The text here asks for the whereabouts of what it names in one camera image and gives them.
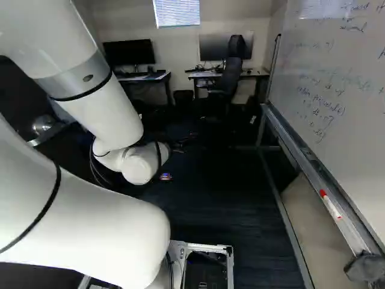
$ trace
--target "office chair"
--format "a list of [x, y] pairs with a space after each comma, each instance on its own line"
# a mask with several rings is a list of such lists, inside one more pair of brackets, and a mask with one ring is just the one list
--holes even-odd
[[246, 44], [242, 35], [231, 36], [222, 77], [208, 88], [209, 110], [220, 119], [226, 116], [231, 100], [236, 93], [238, 80], [242, 73], [245, 47]]

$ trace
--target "white robotic arm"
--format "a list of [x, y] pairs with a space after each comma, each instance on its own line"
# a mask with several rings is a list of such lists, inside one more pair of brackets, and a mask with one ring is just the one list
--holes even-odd
[[[157, 170], [155, 144], [70, 0], [0, 0], [0, 54], [96, 136], [93, 152], [134, 184]], [[162, 162], [168, 151], [159, 144]], [[123, 288], [164, 280], [165, 214], [61, 170], [0, 116], [0, 261], [77, 270]], [[154, 288], [167, 288], [167, 284]]]
[[[0, 54], [96, 136], [97, 160], [133, 184], [147, 183], [158, 169], [155, 144], [127, 152], [142, 137], [141, 120], [75, 6], [70, 0], [1, 0], [1, 7]], [[164, 163], [168, 149], [159, 148]]]

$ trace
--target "computer monitor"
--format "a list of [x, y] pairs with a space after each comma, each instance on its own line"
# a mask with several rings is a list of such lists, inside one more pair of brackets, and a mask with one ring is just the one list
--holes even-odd
[[150, 39], [105, 42], [103, 46], [111, 66], [155, 63]]
[[[217, 33], [199, 35], [200, 61], [223, 60], [227, 57], [229, 40], [231, 35], [237, 33]], [[253, 56], [254, 32], [250, 31], [241, 34], [246, 42], [244, 59], [251, 59]]]

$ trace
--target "red marker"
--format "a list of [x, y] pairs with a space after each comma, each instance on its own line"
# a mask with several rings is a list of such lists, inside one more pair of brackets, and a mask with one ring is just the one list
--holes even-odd
[[320, 189], [319, 195], [321, 196], [322, 200], [324, 201], [326, 207], [330, 209], [330, 212], [332, 213], [332, 215], [333, 215], [336, 219], [342, 219], [341, 214], [340, 214], [339, 211], [337, 210], [336, 206], [333, 205], [333, 203], [331, 202], [331, 200], [330, 200], [329, 197], [327, 196], [325, 190]]

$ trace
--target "whiteboard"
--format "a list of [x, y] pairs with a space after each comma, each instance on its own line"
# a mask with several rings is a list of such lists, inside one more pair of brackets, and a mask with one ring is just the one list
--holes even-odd
[[385, 0], [288, 1], [269, 99], [383, 244], [384, 87]]

